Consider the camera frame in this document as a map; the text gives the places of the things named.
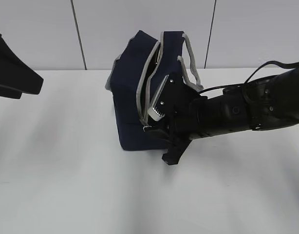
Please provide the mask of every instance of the white table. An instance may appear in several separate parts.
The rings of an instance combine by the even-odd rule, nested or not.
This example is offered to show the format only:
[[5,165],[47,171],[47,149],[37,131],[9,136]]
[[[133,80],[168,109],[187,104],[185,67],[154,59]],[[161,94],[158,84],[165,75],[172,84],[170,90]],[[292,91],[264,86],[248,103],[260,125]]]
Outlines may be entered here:
[[196,140],[170,167],[120,148],[109,71],[39,74],[40,95],[0,97],[0,234],[299,234],[299,125]]

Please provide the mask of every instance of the black cable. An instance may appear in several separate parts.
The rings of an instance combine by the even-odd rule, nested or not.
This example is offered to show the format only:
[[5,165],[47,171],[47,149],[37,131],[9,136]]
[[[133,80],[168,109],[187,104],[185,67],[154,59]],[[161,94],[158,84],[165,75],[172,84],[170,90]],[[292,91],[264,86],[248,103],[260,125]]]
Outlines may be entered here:
[[252,74],[251,76],[249,76],[249,78],[244,82],[243,84],[243,87],[242,87],[242,93],[243,93],[243,98],[246,100],[247,103],[250,103],[250,104],[254,104],[255,102],[252,101],[247,93],[245,92],[245,88],[246,88],[246,85],[248,84],[248,82],[250,81],[250,79],[263,67],[267,66],[267,65],[276,65],[280,68],[283,68],[283,69],[294,69],[294,68],[298,68],[299,67],[299,62],[295,62],[295,63],[282,63],[282,62],[278,62],[278,61],[268,61],[264,64],[262,64],[260,67],[258,67]]
[[228,85],[221,85],[221,86],[216,86],[216,87],[212,87],[212,88],[208,88],[208,89],[204,89],[202,91],[199,91],[199,94],[211,91],[211,90],[215,90],[215,89],[224,89],[224,88],[229,88],[229,87],[240,87],[243,84],[228,84]]
[[248,84],[248,82],[250,81],[250,79],[263,67],[267,66],[267,65],[276,65],[280,68],[283,69],[293,69],[293,68],[298,68],[299,67],[299,62],[295,62],[295,63],[282,63],[282,62],[278,62],[278,61],[268,61],[264,64],[262,64],[260,67],[258,67],[251,75],[250,77],[242,84],[228,84],[228,85],[221,85],[221,86],[216,86],[216,87],[212,87],[212,88],[208,88],[208,89],[204,89],[202,91],[199,91],[199,94],[211,91],[211,90],[216,90],[216,89],[224,89],[224,88],[229,88],[229,87],[242,87],[242,93],[243,93],[243,97],[244,99],[248,102],[248,103],[252,103],[253,101],[250,100],[250,98],[248,97],[248,95],[245,92],[245,87]]

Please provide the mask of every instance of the black robotic arm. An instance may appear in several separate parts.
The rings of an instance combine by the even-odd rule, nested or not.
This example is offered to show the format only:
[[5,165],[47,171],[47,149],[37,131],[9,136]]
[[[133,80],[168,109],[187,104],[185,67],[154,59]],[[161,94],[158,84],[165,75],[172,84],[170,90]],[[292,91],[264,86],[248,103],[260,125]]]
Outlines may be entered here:
[[[249,82],[269,64],[293,70]],[[220,96],[208,99],[203,95],[218,88],[224,88]],[[213,87],[199,93],[186,86],[181,76],[169,74],[157,89],[148,113],[150,126],[144,131],[168,141],[168,152],[163,155],[168,165],[178,164],[193,139],[299,124],[299,62],[270,61],[243,84]]]

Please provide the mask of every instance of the black object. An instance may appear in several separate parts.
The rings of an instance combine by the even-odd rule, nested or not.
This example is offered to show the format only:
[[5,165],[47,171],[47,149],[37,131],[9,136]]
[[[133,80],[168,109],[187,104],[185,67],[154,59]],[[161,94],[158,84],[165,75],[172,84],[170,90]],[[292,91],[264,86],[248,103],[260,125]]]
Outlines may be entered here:
[[22,93],[36,95],[42,84],[43,78],[11,51],[0,34],[0,96],[20,99]]
[[145,129],[148,134],[169,143],[163,160],[168,165],[178,164],[193,139],[299,124],[299,62],[271,61],[259,69],[269,64],[294,69],[249,82],[250,76],[244,84],[200,92],[227,87],[223,95],[211,99],[186,86],[178,74],[170,74],[157,102],[163,101],[159,111],[165,117]]

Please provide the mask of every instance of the dark blue cloth pouch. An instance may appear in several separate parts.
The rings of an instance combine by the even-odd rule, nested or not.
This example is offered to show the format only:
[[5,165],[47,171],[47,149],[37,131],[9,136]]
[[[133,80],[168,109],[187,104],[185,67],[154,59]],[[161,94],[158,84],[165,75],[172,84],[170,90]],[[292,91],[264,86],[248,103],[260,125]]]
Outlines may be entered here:
[[139,31],[115,60],[106,88],[113,94],[118,135],[124,150],[168,147],[166,142],[145,134],[143,127],[149,122],[150,100],[164,77],[172,72],[183,75],[184,65],[179,59],[183,35],[182,31],[163,32],[159,42]]

